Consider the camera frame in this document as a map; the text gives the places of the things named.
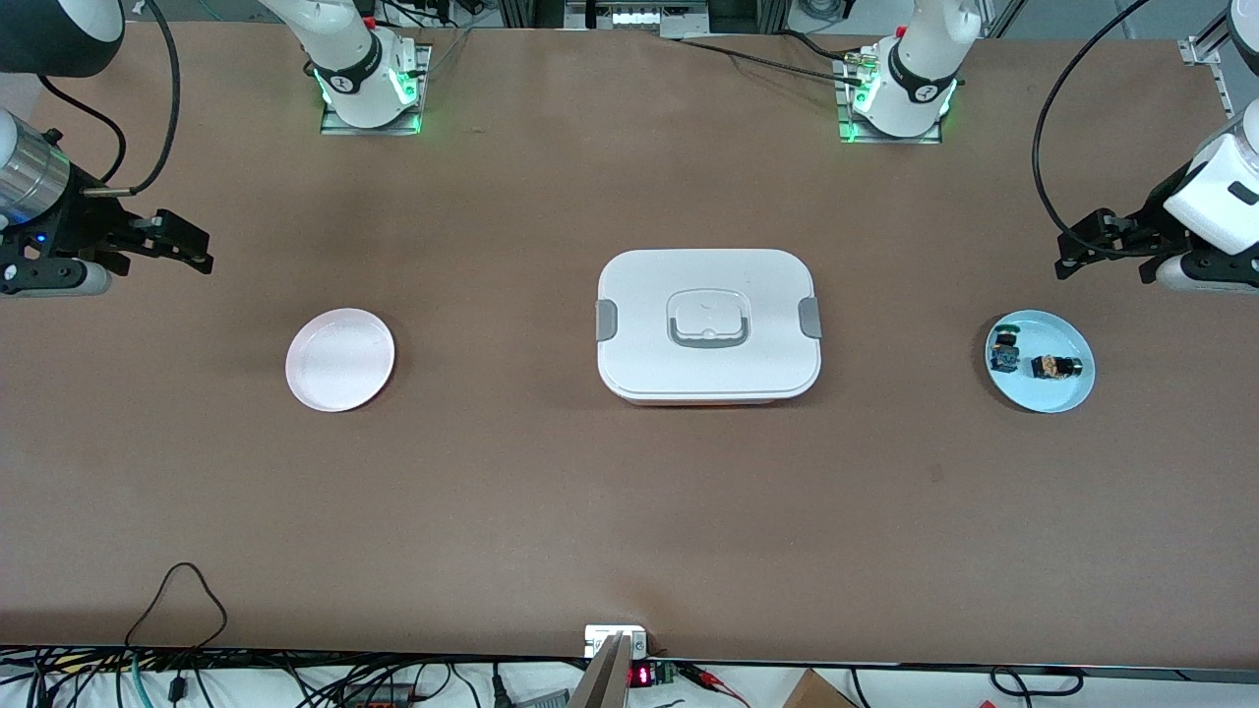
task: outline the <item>white plate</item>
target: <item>white plate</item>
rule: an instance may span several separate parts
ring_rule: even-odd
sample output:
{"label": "white plate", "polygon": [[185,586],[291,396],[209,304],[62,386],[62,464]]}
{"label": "white plate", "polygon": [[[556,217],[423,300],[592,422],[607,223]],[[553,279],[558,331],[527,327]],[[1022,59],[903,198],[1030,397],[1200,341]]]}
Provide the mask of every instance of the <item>white plate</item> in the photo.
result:
{"label": "white plate", "polygon": [[380,317],[345,307],[306,323],[288,345],[285,375],[298,401],[337,413],[379,393],[393,362],[393,334]]}
{"label": "white plate", "polygon": [[[995,372],[990,363],[997,328],[1002,325],[1019,328],[1019,339],[1015,341],[1019,348],[1017,372]],[[1074,357],[1084,365],[1084,372],[1063,380],[1035,378],[1031,375],[1031,360],[1044,354]],[[1097,379],[1097,360],[1093,359],[1093,350],[1084,335],[1063,317],[1040,310],[1020,310],[1001,317],[988,333],[981,355],[983,368],[1001,393],[1037,413],[1061,413],[1079,406],[1089,397]]]}

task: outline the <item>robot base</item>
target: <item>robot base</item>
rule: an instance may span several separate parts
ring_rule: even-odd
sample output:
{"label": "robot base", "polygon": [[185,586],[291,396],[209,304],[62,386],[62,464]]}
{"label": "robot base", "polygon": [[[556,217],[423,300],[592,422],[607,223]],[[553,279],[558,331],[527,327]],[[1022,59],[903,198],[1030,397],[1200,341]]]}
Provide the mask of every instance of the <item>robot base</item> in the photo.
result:
{"label": "robot base", "polygon": [[419,76],[414,79],[415,102],[408,106],[398,117],[378,127],[355,127],[341,120],[332,106],[324,102],[324,117],[320,121],[321,135],[418,135],[424,123],[424,94],[428,93],[428,64],[433,48],[428,44],[415,45],[414,69]]}
{"label": "robot base", "polygon": [[[867,53],[870,48],[864,48],[862,53]],[[831,69],[838,77],[857,77],[857,72],[854,71],[847,63],[838,59],[831,62]],[[835,82],[835,103],[840,111],[840,137],[844,142],[904,142],[910,145],[938,145],[943,137],[940,132],[940,120],[935,120],[935,125],[923,135],[915,137],[893,137],[879,128],[874,127],[870,121],[852,110],[852,103],[856,101],[856,93],[861,88],[855,86],[849,86],[840,81]]]}

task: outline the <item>white plastic box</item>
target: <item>white plastic box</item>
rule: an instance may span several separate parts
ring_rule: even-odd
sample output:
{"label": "white plastic box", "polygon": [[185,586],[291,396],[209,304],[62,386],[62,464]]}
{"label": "white plastic box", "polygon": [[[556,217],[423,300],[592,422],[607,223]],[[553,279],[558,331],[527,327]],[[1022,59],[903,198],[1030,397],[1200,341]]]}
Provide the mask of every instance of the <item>white plastic box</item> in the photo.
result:
{"label": "white plastic box", "polygon": [[768,403],[822,369],[813,277],[783,251],[628,251],[604,266],[596,315],[599,375],[632,403]]}

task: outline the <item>tabletop surface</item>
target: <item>tabletop surface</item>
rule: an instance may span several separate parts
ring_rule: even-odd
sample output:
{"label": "tabletop surface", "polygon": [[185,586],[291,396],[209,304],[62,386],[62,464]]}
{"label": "tabletop surface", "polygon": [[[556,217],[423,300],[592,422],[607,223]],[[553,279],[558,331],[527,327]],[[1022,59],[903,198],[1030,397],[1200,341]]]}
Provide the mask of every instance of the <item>tabletop surface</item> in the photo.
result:
{"label": "tabletop surface", "polygon": [[[0,307],[0,642],[121,641],[186,559],[222,645],[572,655],[630,621],[675,656],[1259,668],[1255,304],[1142,286],[1134,261],[1054,278],[1029,145],[1075,43],[981,42],[943,145],[861,146],[825,82],[632,31],[473,31],[422,135],[321,137],[285,28],[175,34],[179,136],[131,207],[210,232],[214,273],[141,260],[102,297]],[[115,183],[138,180],[167,110],[155,28],[60,83],[123,126]],[[1134,209],[1222,122],[1172,43],[1102,44],[1051,115],[1049,189],[1069,222]],[[33,123],[112,157],[50,97]],[[613,396],[598,273],[651,247],[803,260],[813,388]],[[392,328],[397,369],[317,413],[285,353],[345,306]],[[1097,357],[1070,413],[1001,402],[980,362],[1030,307]],[[214,624],[185,573],[137,641]]]}

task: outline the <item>light blue plate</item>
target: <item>light blue plate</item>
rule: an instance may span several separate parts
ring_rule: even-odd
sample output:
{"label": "light blue plate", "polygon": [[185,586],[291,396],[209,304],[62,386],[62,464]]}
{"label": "light blue plate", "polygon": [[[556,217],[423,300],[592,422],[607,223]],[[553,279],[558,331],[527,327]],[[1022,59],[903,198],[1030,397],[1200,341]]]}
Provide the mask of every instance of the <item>light blue plate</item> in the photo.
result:
{"label": "light blue plate", "polygon": [[[1019,370],[1002,373],[992,370],[990,357],[992,344],[997,340],[997,328],[1015,325],[1019,328]],[[1084,364],[1084,372],[1078,377],[1063,380],[1039,379],[1031,375],[1031,360],[1044,354],[1054,357],[1074,357]],[[1037,413],[1061,413],[1079,406],[1093,391],[1097,379],[1097,360],[1084,335],[1058,315],[1040,310],[1019,310],[997,320],[988,333],[987,344],[981,353],[983,368],[992,377],[1001,393],[1015,403]]]}

